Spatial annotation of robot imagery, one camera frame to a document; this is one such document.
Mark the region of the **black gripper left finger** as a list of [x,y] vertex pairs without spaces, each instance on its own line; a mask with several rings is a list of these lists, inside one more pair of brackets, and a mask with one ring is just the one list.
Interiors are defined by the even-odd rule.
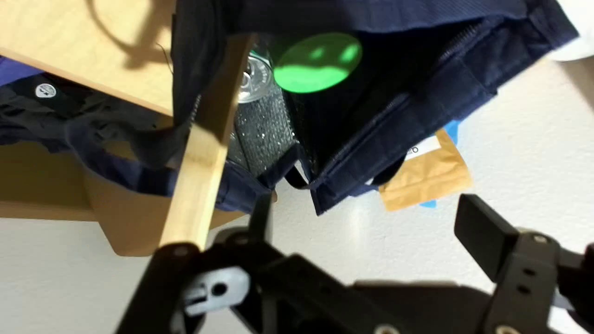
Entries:
[[160,246],[152,253],[115,334],[195,334],[204,317],[184,311],[184,291],[197,274],[199,253],[201,250],[193,242]]

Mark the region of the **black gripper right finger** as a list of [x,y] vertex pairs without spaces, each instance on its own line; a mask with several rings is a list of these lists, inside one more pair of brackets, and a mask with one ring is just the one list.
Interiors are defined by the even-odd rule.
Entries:
[[552,334],[559,244],[537,231],[518,231],[477,194],[459,198],[455,235],[496,283],[481,334]]

